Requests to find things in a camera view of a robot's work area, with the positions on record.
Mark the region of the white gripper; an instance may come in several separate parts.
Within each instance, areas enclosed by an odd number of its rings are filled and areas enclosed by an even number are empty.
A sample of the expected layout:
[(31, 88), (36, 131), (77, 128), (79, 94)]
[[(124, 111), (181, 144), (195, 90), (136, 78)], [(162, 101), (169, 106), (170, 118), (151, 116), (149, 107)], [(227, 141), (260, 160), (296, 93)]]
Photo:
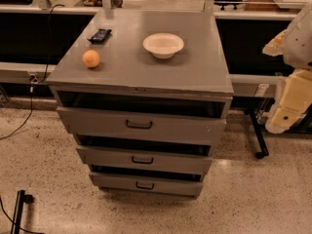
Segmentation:
[[(276, 57), (284, 51), (287, 30), (281, 31), (262, 52)], [(271, 134), (287, 131), (312, 104), (312, 72), (296, 69), (276, 90), (275, 103), (271, 106), (265, 129)]]

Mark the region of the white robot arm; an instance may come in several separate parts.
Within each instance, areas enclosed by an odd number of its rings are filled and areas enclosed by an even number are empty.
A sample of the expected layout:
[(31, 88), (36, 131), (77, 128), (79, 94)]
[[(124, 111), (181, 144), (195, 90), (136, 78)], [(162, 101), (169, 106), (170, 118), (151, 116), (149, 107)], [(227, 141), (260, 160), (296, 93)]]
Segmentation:
[(312, 104), (312, 4), (307, 3), (289, 26), (276, 35), (262, 52), (283, 56), (293, 73), (280, 82), (265, 128), (269, 133), (287, 131)]

